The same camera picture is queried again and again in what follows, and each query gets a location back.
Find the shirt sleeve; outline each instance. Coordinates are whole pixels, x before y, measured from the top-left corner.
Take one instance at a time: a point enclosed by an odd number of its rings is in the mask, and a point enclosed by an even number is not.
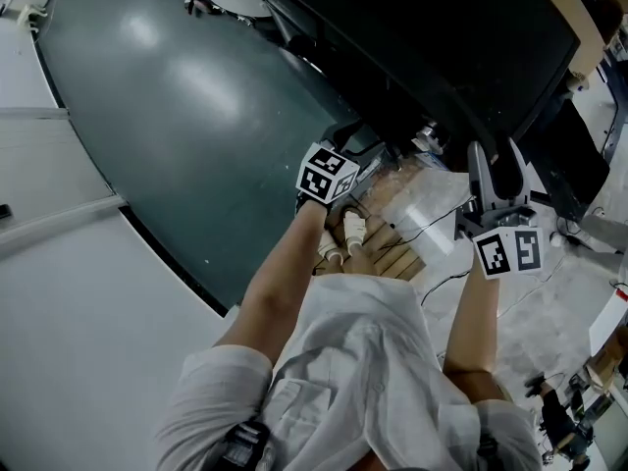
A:
[[[248,347],[190,356],[153,440],[157,470],[200,469],[233,426],[258,414],[271,379],[269,359]]]
[[[508,401],[491,399],[476,403],[482,427],[482,445],[496,444],[503,469],[538,471],[543,468],[534,439],[532,414]]]

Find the black device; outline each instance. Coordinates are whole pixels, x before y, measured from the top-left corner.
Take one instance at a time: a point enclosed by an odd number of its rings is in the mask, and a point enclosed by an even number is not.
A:
[[[436,122],[464,164],[470,141],[492,157],[524,134],[579,45],[550,0],[265,1],[285,49],[381,139],[409,152]]]
[[[234,426],[220,443],[222,454],[216,461],[206,462],[203,471],[255,471],[269,436],[269,429],[261,422]]]
[[[0,204],[0,220],[10,218],[13,216],[13,212],[9,207],[9,204]]]

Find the person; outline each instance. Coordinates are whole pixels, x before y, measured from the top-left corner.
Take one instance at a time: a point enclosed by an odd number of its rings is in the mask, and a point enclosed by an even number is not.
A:
[[[575,235],[565,235],[554,232],[549,241],[554,247],[564,246],[568,254],[606,269],[611,277],[617,278],[623,286],[628,284],[628,225],[607,220],[603,212],[598,215],[587,215],[582,219],[579,227],[591,237],[608,244],[615,249],[614,253],[599,253],[581,241]]]
[[[441,369],[414,287],[374,276],[365,221],[344,216],[347,264],[326,215],[304,202],[231,327],[185,361],[156,468],[541,469],[531,415],[493,375],[499,281],[474,260]],[[330,273],[312,278],[317,248]]]
[[[526,387],[530,388],[527,397],[538,395],[543,399],[543,423],[552,447],[549,453],[560,453],[570,460],[574,471],[587,469],[590,464],[587,440],[560,404],[555,389],[546,382],[543,374],[528,381]]]

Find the black cable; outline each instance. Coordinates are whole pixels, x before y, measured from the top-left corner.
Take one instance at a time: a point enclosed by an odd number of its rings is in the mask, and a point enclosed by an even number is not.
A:
[[[549,379],[553,379],[554,377],[557,377],[558,375],[562,375],[562,380],[558,383],[558,386],[560,387],[560,385],[565,382],[565,379],[567,378],[567,374],[564,372],[558,372],[558,373],[554,373],[553,375],[550,375],[549,377],[546,377],[546,382]]]
[[[539,289],[541,289],[542,287],[544,287],[547,283],[550,282],[550,279],[553,278],[553,276],[560,270],[560,267],[562,267],[562,262],[564,261],[564,259],[567,257],[567,255],[563,255],[563,257],[558,261],[558,263],[555,265],[555,267],[553,268],[553,270],[551,271],[551,274],[549,274],[549,276],[545,279],[539,279],[536,276],[532,275],[532,274],[524,274],[524,276],[528,276],[529,278],[534,278],[537,281],[539,281],[541,284],[539,286],[537,286],[536,288],[530,289],[530,291],[528,291],[526,294],[524,294],[521,298],[519,298],[516,302],[514,302],[512,305],[510,305],[510,307],[508,307],[506,310],[503,311],[503,313],[501,314],[497,314],[497,318],[500,319],[503,316],[505,316],[508,312],[510,312],[512,309],[514,309],[517,305],[519,305],[522,301],[524,301],[528,296],[530,296],[532,293],[538,291]]]
[[[628,285],[625,283],[614,283],[613,281],[609,281],[608,283],[615,289],[619,289],[620,287],[628,288]]]
[[[471,272],[471,269],[469,269],[468,271],[461,272],[460,274],[454,274],[453,276],[449,276],[447,279],[442,280],[440,283],[438,283],[436,286],[430,289],[427,293],[425,293],[425,295],[423,296],[423,300],[421,300],[421,307],[423,307],[423,304],[425,303],[425,299],[428,296],[430,296],[430,293],[433,293],[434,291],[436,291],[438,288],[444,285],[447,281],[451,281],[452,279],[462,279],[468,276],[470,272]]]
[[[436,222],[439,222],[440,220],[442,220],[443,218],[449,216],[451,213],[453,213],[456,209],[461,208],[462,206],[464,206],[467,202],[471,202],[474,199],[473,196],[469,197],[467,200],[465,200],[462,204],[455,206],[453,209],[450,209],[449,211],[447,211],[444,215],[440,216],[439,218],[437,218],[436,220],[434,220],[432,223],[430,223],[429,225],[426,225],[425,227],[418,227],[418,229],[422,229],[421,232],[419,232],[419,234],[417,234],[415,237],[413,237],[412,239],[409,240],[405,240],[403,242],[394,242],[393,244],[386,244],[384,246],[382,246],[380,249],[387,249],[389,247],[396,247],[396,246],[403,246],[405,244],[409,244],[410,242],[412,242],[413,240],[416,240],[417,238],[419,238],[419,236],[424,233],[425,231],[427,231],[430,227],[432,227]]]

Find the cable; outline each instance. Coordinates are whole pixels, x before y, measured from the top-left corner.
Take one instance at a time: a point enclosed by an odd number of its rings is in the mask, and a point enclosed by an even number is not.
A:
[[[608,283],[615,289],[619,289],[620,287],[628,288],[628,285],[625,283],[614,283],[613,281],[609,281]]]
[[[39,41],[39,39],[43,38],[43,37],[46,35],[46,33],[48,33],[48,29],[50,29],[50,27],[51,27],[51,25],[52,25],[52,20],[53,20],[53,19],[54,19],[54,17],[55,17],[55,11],[57,10],[57,2],[58,2],[58,1],[59,1],[59,0],[55,0],[55,1],[52,3],[52,10],[50,11],[50,19],[46,22],[46,24],[47,24],[46,29],[45,29],[42,33],[40,33],[40,34],[37,36],[37,38],[36,38],[36,39],[35,39],[35,41],[33,42],[33,45],[34,45],[34,44],[36,44],[36,43]]]
[[[553,375],[550,375],[549,377],[546,378],[546,382],[549,379],[553,379],[554,377],[557,377],[558,375],[562,375],[562,380],[558,383],[558,386],[560,387],[560,385],[565,382],[565,379],[567,378],[567,374],[564,372],[558,372],[558,373],[554,373]]]
[[[513,308],[515,308],[519,303],[521,303],[523,300],[525,300],[528,296],[530,296],[532,293],[534,293],[535,291],[538,291],[539,289],[541,289],[542,287],[544,287],[546,285],[546,283],[548,283],[550,281],[551,278],[553,278],[554,274],[556,274],[556,272],[558,272],[558,270],[560,270],[560,267],[562,267],[562,262],[564,261],[564,259],[567,257],[567,255],[564,255],[556,264],[556,266],[553,268],[553,271],[551,271],[551,274],[549,274],[549,277],[545,280],[541,280],[539,278],[537,278],[536,276],[532,276],[532,275],[528,275],[528,277],[530,278],[535,278],[537,281],[541,282],[540,285],[538,285],[536,288],[534,289],[530,289],[530,291],[528,291],[526,294],[524,294],[521,298],[519,298],[516,302],[514,302],[512,305],[510,305],[510,307],[508,307],[502,314],[497,315],[497,318],[499,319],[502,316],[505,316],[508,312],[510,312],[510,310],[512,310]]]
[[[447,279],[442,280],[440,283],[438,283],[436,286],[430,289],[427,293],[425,293],[425,295],[423,296],[423,299],[421,300],[421,307],[423,307],[423,304],[425,303],[425,299],[428,296],[430,296],[430,293],[436,291],[438,288],[444,285],[447,281],[451,281],[452,279],[462,279],[468,276],[470,272],[471,272],[471,269],[469,269],[468,271],[461,272],[460,274],[454,274],[453,276],[449,276]]]
[[[419,238],[419,236],[424,233],[425,231],[427,231],[430,227],[432,227],[436,222],[439,222],[440,220],[442,220],[443,218],[449,216],[451,213],[453,213],[456,209],[464,206],[467,202],[471,202],[475,197],[472,195],[471,197],[469,197],[467,200],[465,200],[462,204],[455,206],[453,209],[450,209],[449,211],[447,211],[444,215],[440,216],[439,218],[437,218],[436,220],[434,220],[432,223],[430,223],[429,225],[426,225],[425,227],[418,227],[418,229],[422,229],[421,232],[419,232],[419,234],[417,234],[415,237],[413,237],[412,239],[409,240],[405,240],[403,242],[394,242],[392,244],[385,244],[384,246],[382,246],[380,249],[387,249],[389,247],[396,247],[396,246],[403,246],[405,244],[409,244],[410,242],[412,242],[413,240],[416,240],[417,238]]]

